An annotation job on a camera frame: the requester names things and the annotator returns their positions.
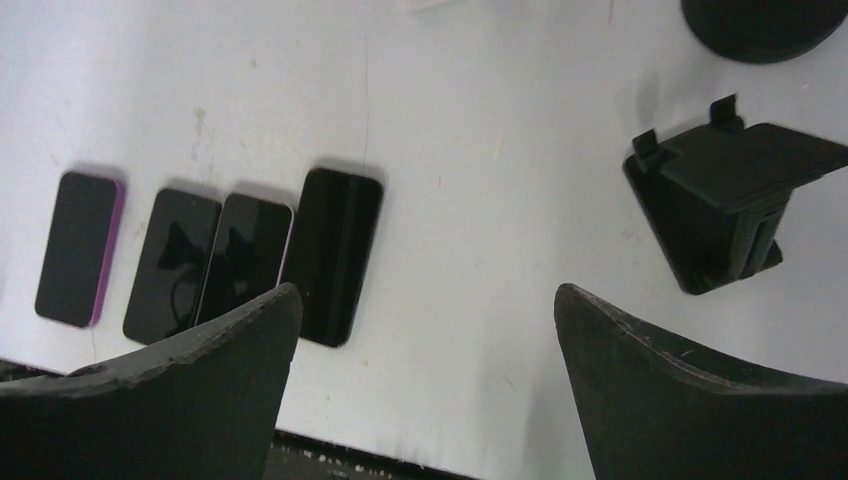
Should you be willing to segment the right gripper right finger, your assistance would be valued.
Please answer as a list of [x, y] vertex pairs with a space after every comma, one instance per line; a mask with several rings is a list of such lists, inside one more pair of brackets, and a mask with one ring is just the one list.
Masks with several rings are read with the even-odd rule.
[[843, 479], [847, 387], [727, 355], [565, 283], [554, 321], [599, 479]]

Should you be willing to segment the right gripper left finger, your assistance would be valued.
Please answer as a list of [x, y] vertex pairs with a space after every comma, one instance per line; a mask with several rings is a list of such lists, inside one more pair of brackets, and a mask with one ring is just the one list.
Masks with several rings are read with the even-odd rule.
[[259, 479], [299, 338], [284, 284], [61, 377], [1, 386], [5, 479]]

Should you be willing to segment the black phone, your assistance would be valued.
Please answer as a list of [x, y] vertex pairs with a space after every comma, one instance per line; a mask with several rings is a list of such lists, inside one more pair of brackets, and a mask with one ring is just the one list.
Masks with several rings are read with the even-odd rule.
[[294, 220], [291, 207], [232, 193], [223, 205], [195, 323], [275, 288]]
[[374, 178], [323, 167], [306, 175], [281, 272], [301, 297], [301, 338], [348, 341], [383, 197]]
[[123, 321], [126, 338], [150, 345], [195, 324], [221, 209], [181, 190], [158, 192]]

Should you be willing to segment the black round-base phone stand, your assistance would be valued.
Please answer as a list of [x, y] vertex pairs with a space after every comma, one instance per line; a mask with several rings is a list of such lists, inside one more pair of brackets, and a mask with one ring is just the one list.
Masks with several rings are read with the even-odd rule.
[[682, 0], [683, 18], [716, 55], [746, 64], [797, 58], [827, 40], [846, 20], [838, 0]]

